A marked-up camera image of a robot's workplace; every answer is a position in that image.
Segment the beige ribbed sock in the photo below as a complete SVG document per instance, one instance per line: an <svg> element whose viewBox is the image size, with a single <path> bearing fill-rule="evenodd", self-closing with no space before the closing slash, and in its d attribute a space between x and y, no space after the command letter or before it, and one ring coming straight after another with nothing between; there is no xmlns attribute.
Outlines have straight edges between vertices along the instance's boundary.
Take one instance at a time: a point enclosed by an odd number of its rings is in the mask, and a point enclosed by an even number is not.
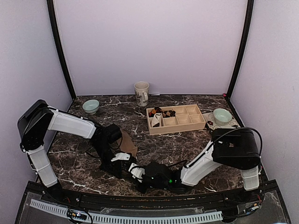
<svg viewBox="0 0 299 224"><path fill-rule="evenodd" d="M121 133L122 137L117 140L117 144L120 146L120 151L131 153L133 157L136 157L138 147L133 144L131 137L126 131L121 130Z"/></svg>

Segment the wooden compartment tray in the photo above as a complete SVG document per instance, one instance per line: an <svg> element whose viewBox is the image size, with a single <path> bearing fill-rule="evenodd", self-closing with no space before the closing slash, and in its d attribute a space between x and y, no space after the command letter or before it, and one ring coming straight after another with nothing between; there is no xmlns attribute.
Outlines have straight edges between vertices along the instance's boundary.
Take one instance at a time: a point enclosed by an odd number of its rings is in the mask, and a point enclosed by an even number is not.
<svg viewBox="0 0 299 224"><path fill-rule="evenodd" d="M153 108L146 109L146 116L150 135L202 130L206 126L206 121L197 105L177 105L161 107L163 111L175 111L176 116L169 118L162 117L160 127L151 127L151 121L153 117L149 117L149 112L152 109Z"/></svg>

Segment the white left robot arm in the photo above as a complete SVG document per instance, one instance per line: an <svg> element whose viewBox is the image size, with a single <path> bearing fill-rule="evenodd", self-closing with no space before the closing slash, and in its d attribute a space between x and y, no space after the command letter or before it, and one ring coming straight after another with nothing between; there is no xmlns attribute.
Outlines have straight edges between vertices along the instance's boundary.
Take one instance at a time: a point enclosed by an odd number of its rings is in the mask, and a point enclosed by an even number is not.
<svg viewBox="0 0 299 224"><path fill-rule="evenodd" d="M92 119L51 107L43 99L33 103L19 118L17 128L21 151L27 154L32 169L41 183L49 188L47 195L55 203L63 203L66 193L57 186L59 180L50 163L49 149L45 146L50 133L66 133L89 140L100 158L101 169L117 178L136 163L132 152L112 147L117 140L124 141L116 124L103 126Z"/></svg>

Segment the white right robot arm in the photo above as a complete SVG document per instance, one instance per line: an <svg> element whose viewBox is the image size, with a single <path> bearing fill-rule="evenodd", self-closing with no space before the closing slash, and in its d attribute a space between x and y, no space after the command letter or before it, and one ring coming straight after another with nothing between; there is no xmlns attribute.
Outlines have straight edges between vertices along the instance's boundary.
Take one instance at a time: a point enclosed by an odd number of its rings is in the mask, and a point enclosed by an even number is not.
<svg viewBox="0 0 299 224"><path fill-rule="evenodd" d="M216 129L203 151L178 170L152 161L143 167L131 164L128 171L137 180L138 190L142 193L148 188L157 188L184 194L218 167L236 168L243 181L238 198L247 203L256 196L260 185L258 176L263 146L257 145L255 135L260 133L251 127Z"/></svg>

